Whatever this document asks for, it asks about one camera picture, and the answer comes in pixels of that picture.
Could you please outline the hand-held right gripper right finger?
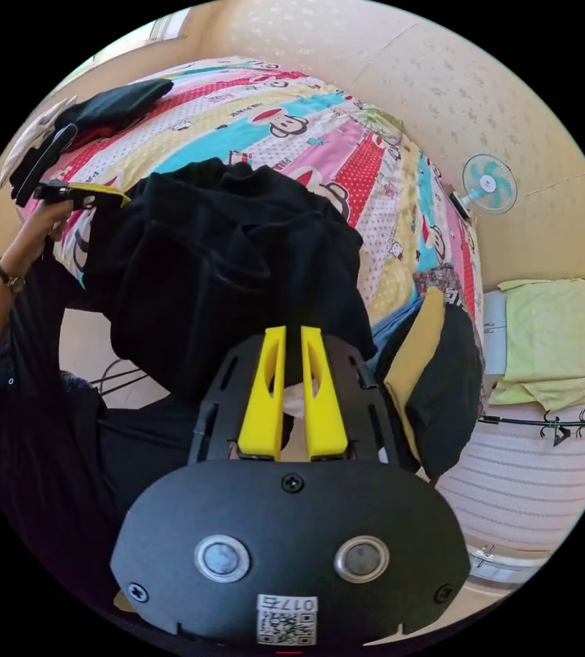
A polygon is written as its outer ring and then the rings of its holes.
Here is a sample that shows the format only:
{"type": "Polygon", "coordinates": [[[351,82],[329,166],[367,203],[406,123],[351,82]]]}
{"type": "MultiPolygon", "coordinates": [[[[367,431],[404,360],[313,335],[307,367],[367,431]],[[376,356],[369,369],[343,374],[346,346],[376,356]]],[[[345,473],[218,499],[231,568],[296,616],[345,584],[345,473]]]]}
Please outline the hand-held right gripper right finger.
{"type": "Polygon", "coordinates": [[[343,457],[348,437],[321,330],[303,326],[300,347],[307,456],[310,461],[343,457]]]}

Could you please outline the person's left hand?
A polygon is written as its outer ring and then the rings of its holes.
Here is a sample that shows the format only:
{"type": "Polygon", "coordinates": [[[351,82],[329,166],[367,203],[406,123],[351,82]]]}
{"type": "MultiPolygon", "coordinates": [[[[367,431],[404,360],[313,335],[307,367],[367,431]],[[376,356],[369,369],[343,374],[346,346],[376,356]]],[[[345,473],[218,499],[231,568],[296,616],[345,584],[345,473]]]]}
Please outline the person's left hand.
{"type": "Polygon", "coordinates": [[[41,201],[14,240],[21,258],[32,263],[42,254],[47,240],[58,242],[73,209],[72,201],[41,201]]]}

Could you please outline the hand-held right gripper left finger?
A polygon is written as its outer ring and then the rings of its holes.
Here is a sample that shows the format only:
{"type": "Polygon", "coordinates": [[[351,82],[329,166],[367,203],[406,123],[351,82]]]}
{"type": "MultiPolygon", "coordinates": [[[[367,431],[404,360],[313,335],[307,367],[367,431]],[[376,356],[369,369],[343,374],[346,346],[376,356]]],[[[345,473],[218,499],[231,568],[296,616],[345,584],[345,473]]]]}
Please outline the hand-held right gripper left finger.
{"type": "Polygon", "coordinates": [[[268,328],[261,342],[237,447],[245,458],[279,460],[283,440],[286,328],[268,328]]]}

